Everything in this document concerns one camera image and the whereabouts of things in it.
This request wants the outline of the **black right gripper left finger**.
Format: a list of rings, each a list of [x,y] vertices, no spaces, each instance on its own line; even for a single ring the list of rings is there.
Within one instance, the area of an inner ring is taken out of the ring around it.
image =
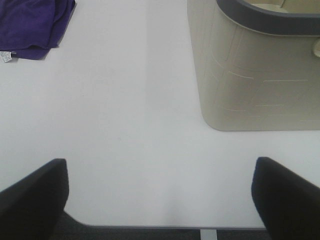
[[[2,240],[48,240],[69,196],[67,161],[56,158],[0,193]]]

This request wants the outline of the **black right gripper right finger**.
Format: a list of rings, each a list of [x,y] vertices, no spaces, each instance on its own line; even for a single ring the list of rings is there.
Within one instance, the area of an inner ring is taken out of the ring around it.
[[[269,157],[256,160],[255,208],[273,240],[320,238],[320,189]]]

